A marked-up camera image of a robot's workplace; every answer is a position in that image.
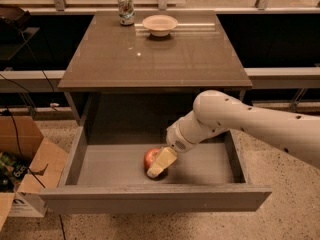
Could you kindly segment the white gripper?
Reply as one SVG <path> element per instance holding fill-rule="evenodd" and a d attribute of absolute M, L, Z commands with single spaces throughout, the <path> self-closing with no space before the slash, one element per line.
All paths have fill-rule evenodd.
<path fill-rule="evenodd" d="M 188 152 L 200 142 L 226 131 L 227 128 L 211 127 L 201 123 L 193 111 L 189 112 L 167 128 L 166 143 L 170 147 L 152 148 L 146 152 L 147 176 L 157 178 L 176 161 L 177 153 Z"/>

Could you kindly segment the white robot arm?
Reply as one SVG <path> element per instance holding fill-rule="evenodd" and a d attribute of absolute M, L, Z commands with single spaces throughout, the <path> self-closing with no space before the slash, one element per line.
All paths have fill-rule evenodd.
<path fill-rule="evenodd" d="M 289 155 L 320 168 L 320 118 L 253 107 L 225 93 L 200 93 L 192 110 L 167 128 L 166 146 L 147 169 L 158 177 L 181 153 L 230 129 L 242 131 Z"/>

